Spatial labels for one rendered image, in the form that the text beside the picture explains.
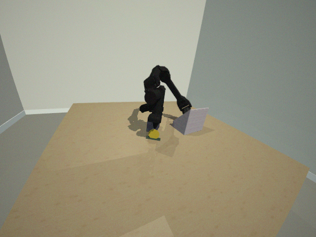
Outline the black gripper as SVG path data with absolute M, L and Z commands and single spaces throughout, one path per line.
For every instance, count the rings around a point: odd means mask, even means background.
M 152 113 L 148 116 L 148 122 L 153 123 L 154 129 L 161 123 L 164 101 L 158 101 L 152 104 Z

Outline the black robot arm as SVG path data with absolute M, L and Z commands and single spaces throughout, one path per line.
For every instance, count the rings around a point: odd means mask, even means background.
M 152 69 L 149 77 L 147 77 L 143 81 L 145 89 L 144 98 L 146 104 L 143 104 L 139 107 L 139 111 L 141 111 L 141 113 L 146 111 L 152 112 L 152 104 L 158 101 L 164 101 L 166 88 L 160 85 L 160 81 L 166 83 L 168 88 L 171 90 L 171 92 L 177 99 L 177 105 L 183 114 L 186 113 L 188 110 L 191 110 L 191 103 L 188 99 L 185 98 L 185 96 L 181 95 L 181 93 L 178 91 L 173 81 L 171 80 L 169 69 L 166 66 L 157 65 Z

